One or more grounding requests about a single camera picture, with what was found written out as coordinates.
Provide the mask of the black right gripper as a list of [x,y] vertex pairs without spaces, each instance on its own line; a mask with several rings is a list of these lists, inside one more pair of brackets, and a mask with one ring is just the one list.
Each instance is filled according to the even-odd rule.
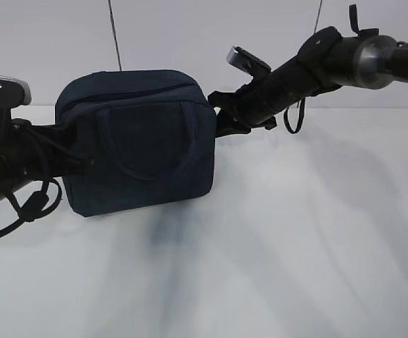
[[276,118],[270,117],[266,121],[253,124],[242,115],[241,96],[253,88],[252,83],[244,84],[235,92],[214,91],[208,96],[208,102],[213,108],[219,108],[217,113],[216,137],[233,134],[249,134],[252,129],[263,128],[271,130],[277,127]]

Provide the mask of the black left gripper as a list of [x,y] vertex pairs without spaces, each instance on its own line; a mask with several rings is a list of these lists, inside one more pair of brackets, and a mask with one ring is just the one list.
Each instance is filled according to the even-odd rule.
[[76,141],[74,125],[33,125],[25,119],[0,122],[0,182],[85,174],[94,160],[72,150]]

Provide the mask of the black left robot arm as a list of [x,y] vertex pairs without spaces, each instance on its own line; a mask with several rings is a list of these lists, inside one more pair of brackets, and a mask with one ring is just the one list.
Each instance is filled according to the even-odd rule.
[[73,151],[78,131],[74,125],[33,125],[11,121],[0,135],[0,201],[33,181],[48,183],[56,177],[83,175],[92,166],[88,153]]

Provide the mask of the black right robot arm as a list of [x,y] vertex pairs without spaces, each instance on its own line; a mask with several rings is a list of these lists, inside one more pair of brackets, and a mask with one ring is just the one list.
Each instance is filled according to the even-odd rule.
[[231,48],[227,61],[252,80],[235,92],[213,92],[218,107],[217,137],[273,129],[276,114],[311,96],[341,87],[378,90],[390,83],[408,83],[408,42],[398,42],[377,29],[343,37],[333,26],[313,34],[298,53],[272,70],[245,49]]

